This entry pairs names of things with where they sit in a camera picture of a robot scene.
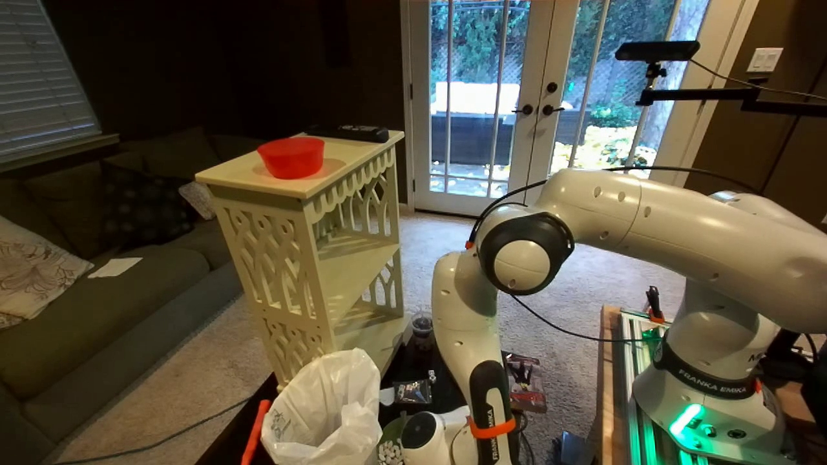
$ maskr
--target wall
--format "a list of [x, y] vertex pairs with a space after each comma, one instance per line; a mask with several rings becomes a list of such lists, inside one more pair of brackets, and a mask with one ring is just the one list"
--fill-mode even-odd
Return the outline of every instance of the wall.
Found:
[[[765, 85], [827, 93], [827, 3], [762, 0], [734, 65], [734, 78], [747, 75], [755, 47], [783, 47], [778, 70]], [[762, 93], [760, 101], [806, 103], [796, 96]], [[827, 214], [827, 119], [793, 114], [755, 114], [739, 103], [718, 103], [695, 168], [713, 171], [768, 194], [809, 222]], [[700, 191], [731, 189], [711, 176], [690, 176]]]
[[398, 3], [47, 0], [106, 132], [403, 127]]

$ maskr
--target gray couch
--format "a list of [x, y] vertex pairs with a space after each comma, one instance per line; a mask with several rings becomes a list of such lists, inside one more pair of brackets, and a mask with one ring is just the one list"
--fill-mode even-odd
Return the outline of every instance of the gray couch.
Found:
[[114, 279], [80, 276], [36, 320], [0, 331], [0, 462], [54, 460], [72, 434], [240, 295], [215, 220], [191, 217], [191, 230], [165, 230], [150, 240], [106, 230], [124, 220], [111, 217], [129, 191], [109, 186], [114, 176], [171, 186], [227, 155], [189, 129], [124, 142], [103, 160], [0, 178], [0, 214], [10, 222], [93, 264], [142, 258]]

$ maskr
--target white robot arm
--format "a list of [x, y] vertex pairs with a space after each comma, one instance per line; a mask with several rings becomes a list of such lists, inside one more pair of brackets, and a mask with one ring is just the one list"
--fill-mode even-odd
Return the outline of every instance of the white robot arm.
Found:
[[[499, 207], [478, 245], [434, 274], [434, 333], [473, 411], [478, 462], [512, 462], [514, 442], [499, 359], [496, 289], [543, 289], [574, 243], [662, 264], [687, 295], [656, 367], [636, 380], [636, 403], [664, 429], [687, 408], [703, 452], [773, 460], [783, 429], [752, 369], [778, 328], [827, 331], [827, 238], [783, 207], [749, 194], [675, 189], [607, 171], [561, 171], [532, 207]], [[685, 450], [698, 437], [675, 437]]]

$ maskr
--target black cable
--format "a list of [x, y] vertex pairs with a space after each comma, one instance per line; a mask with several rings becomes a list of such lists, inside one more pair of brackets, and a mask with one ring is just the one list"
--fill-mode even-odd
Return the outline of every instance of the black cable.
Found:
[[605, 168], [605, 171], [680, 171], [680, 173], [698, 173], [698, 176], [708, 176], [708, 178], [721, 178], [729, 183], [737, 183], [739, 189], [749, 191], [749, 194], [760, 194], [755, 186], [747, 186], [731, 176], [716, 173], [716, 171], [703, 171], [703, 168], [687, 168], [687, 165], [618, 165], [618, 168]]
[[514, 416], [517, 416], [517, 434], [525, 434], [525, 429], [527, 429], [527, 416], [525, 416], [525, 411], [512, 411]]
[[457, 437], [460, 437], [465, 429], [470, 429], [470, 424], [465, 424], [465, 426], [463, 426], [460, 431], [455, 431], [455, 437], [450, 439], [447, 455], [450, 455], [450, 462], [452, 462], [452, 465], [457, 462], [457, 457], [455, 457]]
[[695, 67], [711, 72], [713, 78], [721, 78], [726, 83], [737, 83], [737, 85], [747, 85], [747, 88], [757, 88], [757, 90], [765, 90], [765, 93], [786, 93], [786, 96], [799, 96], [799, 98], [814, 98], [814, 101], [827, 101], [827, 96], [819, 96], [819, 93], [806, 93], [806, 90], [788, 90], [788, 88], [773, 88], [773, 85], [757, 85], [757, 83], [749, 83], [749, 80], [742, 80], [742, 78], [729, 78], [729, 75], [721, 75], [716, 70], [711, 70], [708, 65], [698, 62], [698, 59], [690, 59]]
[[817, 351], [817, 341], [811, 341], [811, 333], [804, 333], [809, 351], [811, 351], [811, 362], [819, 362], [819, 351]]
[[465, 248], [470, 248], [470, 245], [476, 243], [478, 227], [483, 225], [483, 220], [486, 220], [496, 207], [501, 207], [504, 199], [512, 199], [512, 196], [517, 196], [517, 194], [522, 194], [522, 191], [530, 191], [530, 189], [538, 189], [538, 186], [543, 186], [543, 183], [545, 183], [545, 178], [543, 178], [543, 181], [535, 181], [535, 183], [527, 183], [527, 186], [519, 186], [519, 189], [507, 191], [504, 196], [494, 199], [494, 202], [473, 220], [473, 227], [470, 227], [470, 233], [468, 233]]
[[142, 444], [142, 447], [134, 447], [134, 450], [124, 450], [124, 452], [98, 455], [98, 457], [65, 460], [65, 462], [57, 462], [57, 465], [101, 462], [101, 460], [116, 460], [116, 457], [127, 457], [127, 455], [140, 455], [140, 452], [155, 450], [155, 447], [160, 447], [160, 444], [165, 444], [165, 442], [171, 442], [171, 439], [176, 439], [176, 437], [181, 437], [181, 434], [189, 434], [191, 429], [196, 429], [196, 426], [202, 426], [202, 424], [207, 424], [207, 421], [212, 421], [212, 419], [217, 419], [217, 416], [222, 416], [222, 413], [227, 413], [227, 411], [248, 403], [248, 400], [251, 400], [251, 398], [243, 398], [243, 400], [238, 400], [238, 403], [233, 403], [233, 406], [227, 406], [227, 408], [222, 408], [222, 411], [217, 411], [217, 413], [212, 413], [212, 416], [207, 416], [207, 419], [199, 419], [199, 421], [194, 421], [194, 424], [189, 424], [189, 426], [183, 426], [183, 429], [178, 429], [178, 431], [173, 431], [173, 434], [168, 434], [168, 437], [163, 437], [163, 439], [158, 439], [158, 442], [150, 442], [150, 444]]
[[504, 207], [504, 204], [519, 204], [519, 207], [525, 207], [525, 202], [499, 202], [496, 207]]
[[525, 452], [527, 452], [527, 465], [535, 465], [538, 457], [535, 457], [532, 442], [530, 442], [525, 434], [519, 434], [517, 439], [522, 442], [522, 447], [525, 447]]
[[607, 344], [633, 344], [633, 341], [644, 341], [644, 338], [597, 338], [597, 336], [576, 333], [576, 331], [569, 331], [569, 328], [561, 328], [561, 326], [550, 323], [550, 320], [543, 318], [538, 310], [532, 310], [527, 302], [522, 302], [517, 295], [509, 295], [509, 297], [512, 297], [522, 310], [527, 310], [527, 313], [535, 315], [540, 323], [545, 323], [548, 328], [561, 331], [561, 333], [574, 336], [574, 338], [607, 341]]

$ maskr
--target white plastic bag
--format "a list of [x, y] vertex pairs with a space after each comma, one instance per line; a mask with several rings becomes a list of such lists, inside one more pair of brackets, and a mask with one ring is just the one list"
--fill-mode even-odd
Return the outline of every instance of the white plastic bag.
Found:
[[277, 465], [372, 462], [382, 437], [380, 369], [362, 351], [333, 351], [297, 372], [261, 426]]

